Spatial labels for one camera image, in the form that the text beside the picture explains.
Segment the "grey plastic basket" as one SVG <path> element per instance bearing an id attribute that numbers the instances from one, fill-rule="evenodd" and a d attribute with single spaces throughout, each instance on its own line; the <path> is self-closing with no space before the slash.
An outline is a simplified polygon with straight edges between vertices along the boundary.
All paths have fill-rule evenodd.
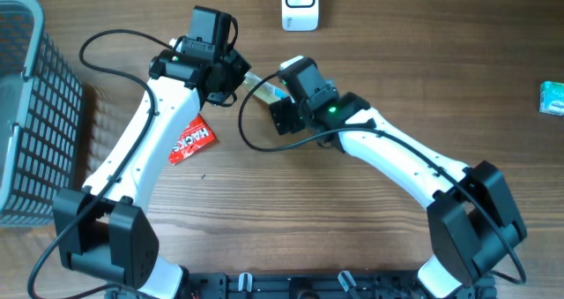
<path id="1" fill-rule="evenodd" d="M 84 112 L 39 2 L 1 0 L 2 227 L 52 222 L 56 194 L 74 184 Z"/>

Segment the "red candy bag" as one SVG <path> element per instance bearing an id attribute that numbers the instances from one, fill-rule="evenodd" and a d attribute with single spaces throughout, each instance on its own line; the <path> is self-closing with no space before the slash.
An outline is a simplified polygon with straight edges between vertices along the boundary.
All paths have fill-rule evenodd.
<path id="1" fill-rule="evenodd" d="M 211 127 L 202 115 L 198 114 L 174 143 L 168 160 L 172 165 L 178 164 L 216 140 L 217 137 Z"/>

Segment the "green tissue pack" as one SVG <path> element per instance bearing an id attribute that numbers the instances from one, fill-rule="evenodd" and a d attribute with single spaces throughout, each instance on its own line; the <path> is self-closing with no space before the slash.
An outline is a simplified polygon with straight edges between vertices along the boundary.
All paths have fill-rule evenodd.
<path id="1" fill-rule="evenodd" d="M 540 85 L 539 112 L 564 116 L 564 84 L 545 81 Z"/>

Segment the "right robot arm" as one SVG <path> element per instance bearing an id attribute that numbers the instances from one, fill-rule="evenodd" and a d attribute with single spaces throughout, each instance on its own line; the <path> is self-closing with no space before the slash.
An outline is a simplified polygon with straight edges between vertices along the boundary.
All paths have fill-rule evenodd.
<path id="1" fill-rule="evenodd" d="M 488 161 L 475 167 L 422 145 L 389 123 L 355 93 L 341 95 L 305 56 L 279 67 L 290 97 L 273 112 L 281 134 L 308 129 L 321 146 L 334 147 L 376 168 L 425 210 L 433 250 L 417 271 L 419 284 L 446 298 L 511 258 L 526 280 L 515 247 L 527 236 L 502 172 Z"/>

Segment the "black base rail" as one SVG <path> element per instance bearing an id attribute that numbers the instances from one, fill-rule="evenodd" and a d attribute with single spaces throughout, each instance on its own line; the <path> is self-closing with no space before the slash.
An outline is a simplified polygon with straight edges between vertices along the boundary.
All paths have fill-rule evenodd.
<path id="1" fill-rule="evenodd" d="M 416 281 L 414 271 L 378 273 L 279 274 L 194 273 L 187 298 L 197 299 L 290 299 L 290 298 L 431 298 Z"/>

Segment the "yellow wet wipes pack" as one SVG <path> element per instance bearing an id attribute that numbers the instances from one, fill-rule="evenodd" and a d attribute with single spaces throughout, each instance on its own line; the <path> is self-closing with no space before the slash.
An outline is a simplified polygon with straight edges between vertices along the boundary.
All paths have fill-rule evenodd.
<path id="1" fill-rule="evenodd" d="M 249 91 L 251 91 L 255 85 L 257 85 L 262 79 L 252 72 L 247 72 L 245 74 L 245 79 L 242 83 Z M 289 94 L 269 82 L 263 83 L 258 89 L 255 90 L 253 95 L 259 100 L 265 102 L 266 104 L 272 104 L 277 101 L 281 101 L 289 96 Z"/>

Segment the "white barcode scanner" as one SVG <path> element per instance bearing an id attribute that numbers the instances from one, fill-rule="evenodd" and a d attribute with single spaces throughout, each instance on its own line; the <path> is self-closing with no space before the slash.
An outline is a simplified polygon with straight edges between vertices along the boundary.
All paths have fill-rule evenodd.
<path id="1" fill-rule="evenodd" d="M 320 0 L 281 0 L 282 27 L 287 32 L 309 32 L 319 24 Z"/>

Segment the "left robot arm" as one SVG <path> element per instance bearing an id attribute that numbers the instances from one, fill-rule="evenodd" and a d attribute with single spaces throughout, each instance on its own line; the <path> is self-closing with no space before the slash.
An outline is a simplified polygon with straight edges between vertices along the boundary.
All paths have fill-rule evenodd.
<path id="1" fill-rule="evenodd" d="M 142 82 L 144 96 L 109 156 L 79 190 L 53 206 L 62 266 L 103 287 L 149 298 L 195 298 L 189 271 L 159 255 L 146 212 L 177 140 L 205 104 L 230 107 L 249 63 L 235 49 L 235 17 L 196 7 L 189 31 L 165 44 Z"/>

